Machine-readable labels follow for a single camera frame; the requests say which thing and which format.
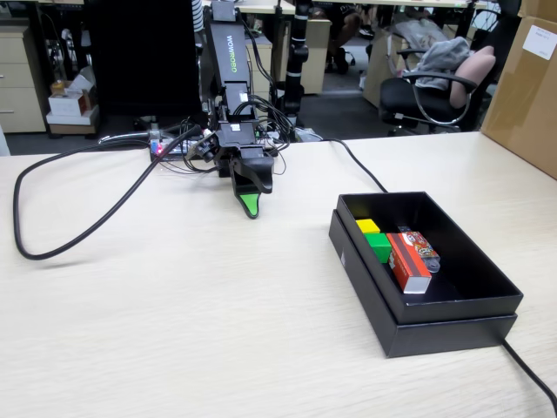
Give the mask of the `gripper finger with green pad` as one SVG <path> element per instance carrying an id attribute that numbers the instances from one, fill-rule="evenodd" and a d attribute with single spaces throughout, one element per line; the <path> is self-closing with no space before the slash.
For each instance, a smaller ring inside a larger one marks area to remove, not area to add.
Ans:
<path id="1" fill-rule="evenodd" d="M 260 190 L 255 183 L 235 171 L 232 171 L 232 188 L 234 196 L 242 206 L 249 219 L 256 219 L 259 214 Z"/>

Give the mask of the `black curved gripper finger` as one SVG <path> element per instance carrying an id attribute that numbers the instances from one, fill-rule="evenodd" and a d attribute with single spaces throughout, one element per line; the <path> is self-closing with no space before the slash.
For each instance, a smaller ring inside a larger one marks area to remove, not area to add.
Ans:
<path id="1" fill-rule="evenodd" d="M 238 162 L 238 175 L 255 191 L 271 193 L 273 167 L 273 157 L 241 158 Z"/>

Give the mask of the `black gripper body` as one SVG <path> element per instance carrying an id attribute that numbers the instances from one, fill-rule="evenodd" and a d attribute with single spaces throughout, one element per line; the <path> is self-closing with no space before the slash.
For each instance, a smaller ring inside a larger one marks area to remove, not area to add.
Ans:
<path id="1" fill-rule="evenodd" d="M 247 175 L 265 165 L 265 152 L 256 143 L 251 122 L 222 124 L 217 132 L 217 153 L 214 159 L 219 175 L 236 172 Z"/>

